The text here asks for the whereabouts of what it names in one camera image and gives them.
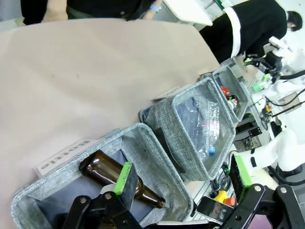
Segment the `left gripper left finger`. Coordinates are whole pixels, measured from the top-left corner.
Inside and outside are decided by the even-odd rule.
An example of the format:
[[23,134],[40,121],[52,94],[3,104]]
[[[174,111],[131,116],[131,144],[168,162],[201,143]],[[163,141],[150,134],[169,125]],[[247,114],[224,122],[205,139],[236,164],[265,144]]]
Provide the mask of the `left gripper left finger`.
[[135,166],[126,162],[115,184],[99,196],[77,196],[63,223],[64,229],[140,229],[130,212],[138,184]]

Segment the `person's left hand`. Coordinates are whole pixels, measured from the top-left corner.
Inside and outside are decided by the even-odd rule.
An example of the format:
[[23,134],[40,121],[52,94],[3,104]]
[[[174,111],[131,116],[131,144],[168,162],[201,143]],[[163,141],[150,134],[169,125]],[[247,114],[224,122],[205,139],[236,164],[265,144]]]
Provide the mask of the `person's left hand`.
[[147,10],[146,13],[142,16],[143,20],[152,20],[156,15],[156,11],[154,10]]

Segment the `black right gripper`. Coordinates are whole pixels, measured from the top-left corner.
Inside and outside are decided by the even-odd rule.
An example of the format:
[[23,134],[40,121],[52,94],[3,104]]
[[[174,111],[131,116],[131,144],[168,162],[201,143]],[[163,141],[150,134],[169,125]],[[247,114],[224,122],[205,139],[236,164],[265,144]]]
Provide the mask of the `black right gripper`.
[[[245,66],[252,65],[263,72],[263,82],[272,81],[272,77],[277,77],[283,67],[282,57],[275,55],[273,52],[268,52],[264,57],[259,57],[257,54],[245,56]],[[253,86],[254,91],[261,91],[262,83],[257,83]]]

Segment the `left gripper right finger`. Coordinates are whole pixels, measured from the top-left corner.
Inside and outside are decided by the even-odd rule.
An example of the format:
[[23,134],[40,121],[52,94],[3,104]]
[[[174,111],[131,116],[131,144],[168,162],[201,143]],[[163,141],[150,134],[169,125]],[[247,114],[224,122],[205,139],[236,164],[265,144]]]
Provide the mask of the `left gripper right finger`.
[[256,215],[266,216],[273,229],[303,229],[305,220],[295,192],[287,184],[275,190],[252,182],[239,156],[233,156],[229,176],[237,206],[224,220],[225,229],[246,229]]

